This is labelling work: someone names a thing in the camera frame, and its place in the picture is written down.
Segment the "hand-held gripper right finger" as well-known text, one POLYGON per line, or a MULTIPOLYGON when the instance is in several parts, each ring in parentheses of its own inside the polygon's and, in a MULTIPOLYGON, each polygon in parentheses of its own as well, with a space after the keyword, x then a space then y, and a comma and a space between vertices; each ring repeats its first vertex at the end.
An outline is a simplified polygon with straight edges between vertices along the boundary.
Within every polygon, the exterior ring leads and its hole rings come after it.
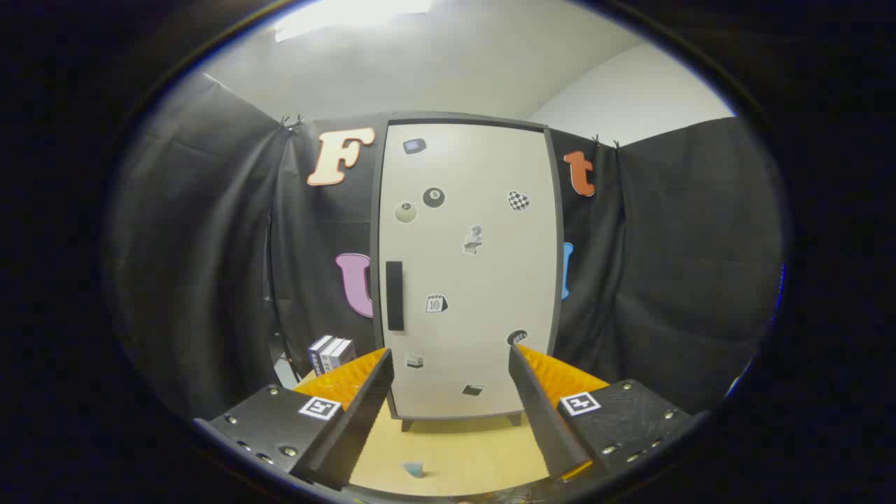
POLYGON ((521 344, 510 347, 508 372, 551 478, 629 473, 694 427, 694 416, 635 379, 608 383, 521 344))

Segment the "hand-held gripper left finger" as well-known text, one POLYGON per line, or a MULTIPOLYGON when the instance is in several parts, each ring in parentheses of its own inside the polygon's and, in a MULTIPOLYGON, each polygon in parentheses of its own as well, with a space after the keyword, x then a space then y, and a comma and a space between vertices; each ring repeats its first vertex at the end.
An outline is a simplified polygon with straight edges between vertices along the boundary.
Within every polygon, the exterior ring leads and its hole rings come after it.
POLYGON ((393 378, 393 354, 381 348, 294 389, 265 385, 193 424, 275 481, 340 490, 349 484, 393 378))

